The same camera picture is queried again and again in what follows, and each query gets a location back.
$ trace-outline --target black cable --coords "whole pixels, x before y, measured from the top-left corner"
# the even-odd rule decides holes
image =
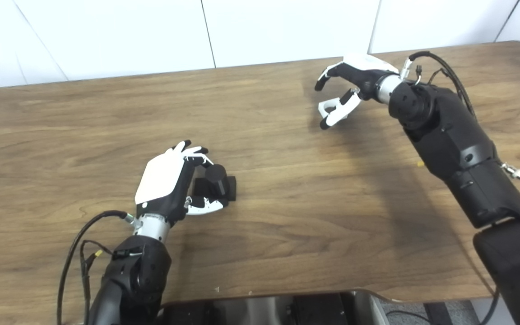
[[[413,317],[416,317],[416,318],[419,318],[419,319],[422,319],[424,320],[425,322],[431,324],[431,325],[435,325],[435,323],[432,323],[431,321],[429,321],[428,318],[422,316],[422,315],[419,315],[419,314],[416,314],[416,313],[411,313],[411,312],[405,312],[405,311],[392,311],[392,312],[388,312],[386,313],[386,316],[390,316],[392,314],[396,314],[396,313],[402,313],[404,315],[408,315],[408,316],[413,316]]]
[[[446,63],[446,61],[444,61],[441,57],[439,57],[438,55],[431,53],[429,51],[420,51],[417,53],[413,53],[409,56],[409,60],[414,61],[419,57],[429,57],[429,58],[439,62],[439,64],[441,64],[442,67],[446,69],[446,72],[448,72],[448,74],[450,75],[450,79],[452,80],[452,83],[454,83],[454,85],[455,85],[456,91],[458,93],[460,93],[460,95],[464,99],[464,104],[466,105],[467,109],[469,110],[471,115],[473,115],[476,119],[477,117],[475,115],[473,105],[471,104],[471,101],[469,99],[469,95],[467,94],[467,91],[465,90],[462,82],[460,82],[459,77],[456,75],[456,73],[453,71],[453,69],[450,67],[450,65],[448,63]]]
[[[113,253],[104,245],[91,239],[84,239],[80,245],[80,267],[81,267],[81,285],[83,286],[83,297],[84,297],[84,309],[83,309],[83,325],[87,325],[89,320],[89,305],[91,304],[91,292],[89,289],[89,270],[95,258],[98,256],[97,253],[93,253],[87,259],[84,257],[85,244],[92,243],[97,245],[102,251],[113,255]]]
[[[483,321],[479,325],[486,325],[490,320],[491,317],[493,317],[493,314],[495,313],[495,309],[497,308],[497,303],[499,302],[499,287],[495,289],[495,293],[493,294],[493,301],[491,301],[491,306],[489,307],[489,311],[485,315],[485,318],[483,318]]]
[[[431,84],[433,83],[433,80],[435,79],[435,77],[437,76],[437,74],[439,74],[439,72],[442,72],[444,74],[444,70],[442,68],[440,68],[439,70],[436,70],[435,72],[433,72],[433,74],[431,75],[431,78],[429,79],[429,82],[427,82],[427,84]]]
[[[79,233],[76,235],[74,242],[72,242],[72,245],[70,247],[70,250],[68,251],[68,257],[64,264],[64,269],[61,272],[60,277],[60,288],[57,292],[57,311],[56,311],[56,317],[57,317],[57,325],[62,325],[61,323],[61,313],[62,313],[62,305],[64,300],[64,290],[65,290],[65,280],[68,276],[68,270],[70,269],[70,264],[72,262],[72,258],[74,257],[74,253],[76,250],[76,247],[78,247],[78,243],[85,234],[85,231],[89,229],[93,224],[95,224],[98,220],[105,218],[105,217],[119,217],[121,219],[124,219],[128,215],[127,212],[119,211],[119,210],[110,210],[110,211],[104,211],[101,212],[101,214],[98,214],[97,216],[93,217],[91,220],[81,228]]]
[[[481,323],[479,323],[479,325],[487,325],[487,323],[489,323],[489,321],[491,320],[491,317],[493,317],[493,314],[495,313],[495,309],[497,308],[497,304],[499,303],[499,297],[500,297],[500,292],[499,292],[499,288],[497,287],[497,289],[495,289],[495,293],[493,294],[493,301],[491,302],[491,306],[489,307],[489,311],[485,315],[485,318],[483,318],[483,321],[481,321]],[[386,316],[389,316],[389,315],[392,315],[392,314],[395,314],[395,313],[402,313],[402,314],[405,314],[405,315],[408,315],[408,316],[414,316],[416,318],[424,320],[425,322],[427,322],[427,323],[429,323],[431,325],[434,325],[434,323],[432,323],[428,318],[426,318],[426,317],[424,317],[422,315],[419,315],[417,313],[411,313],[411,312],[406,312],[406,311],[391,311],[391,312],[386,313]]]

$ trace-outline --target robotic arm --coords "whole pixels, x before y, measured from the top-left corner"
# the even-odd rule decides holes
[[[125,218],[134,233],[113,251],[86,325],[155,323],[172,262],[164,245],[168,232],[186,214],[208,214],[228,205],[227,183],[215,192],[218,197],[187,195],[197,166],[204,166],[206,179],[214,183],[226,178],[206,148],[189,145],[182,141],[147,163],[135,197],[138,218]]]
[[[412,62],[421,56],[435,58],[444,66],[459,95],[419,82],[420,69],[415,82],[406,80]],[[494,143],[472,112],[460,80],[440,57],[430,52],[415,53],[400,74],[390,64],[379,61],[371,56],[362,60],[345,57],[324,70],[315,90],[322,90],[330,77],[340,76],[357,86],[352,93],[360,99],[388,105],[389,115],[399,120],[429,171],[448,186],[471,224],[483,229],[475,235],[473,244],[511,316],[520,325],[520,192],[505,175],[520,179],[520,169],[499,160]],[[322,114],[322,129],[336,124],[359,104],[347,100],[347,95],[343,98],[337,104],[320,103],[321,114],[320,107],[328,109]]]

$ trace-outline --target wooden table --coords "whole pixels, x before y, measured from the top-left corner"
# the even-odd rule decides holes
[[[520,167],[520,43],[434,52],[464,82],[501,158]],[[400,67],[410,53],[378,57]],[[0,324],[51,324],[76,232],[103,210],[134,213],[146,162],[186,138],[237,176],[238,200],[174,226],[165,302],[354,289],[394,301],[489,296],[476,230],[417,166],[386,105],[369,101],[318,127],[317,103],[350,87],[313,90],[338,61],[0,88]],[[421,62],[426,77],[437,68]],[[107,220],[87,237],[114,247],[130,233]],[[64,319],[78,323],[72,266]]]

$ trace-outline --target cable connector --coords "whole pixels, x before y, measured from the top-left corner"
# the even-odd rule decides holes
[[[128,214],[123,220],[134,227],[136,230],[142,228],[143,226],[143,223],[131,214]]]
[[[501,166],[501,168],[503,168],[503,170],[505,172],[507,172],[509,174],[509,176],[511,178],[516,178],[516,179],[520,180],[520,169],[518,169],[514,166],[511,166],[511,165],[507,164],[506,162],[504,162],[500,166]]]
[[[417,68],[415,70],[417,72],[417,81],[414,84],[418,84],[421,82],[421,75],[423,74],[423,66],[417,64]]]
[[[407,58],[404,62],[403,68],[400,70],[399,78],[400,80],[405,80],[409,76],[410,72],[410,66],[413,64],[413,62]]]

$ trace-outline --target black cylinder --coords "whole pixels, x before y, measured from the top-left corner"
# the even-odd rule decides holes
[[[211,165],[206,168],[204,175],[208,181],[210,193],[214,197],[227,197],[230,192],[230,184],[226,169],[222,165]]]

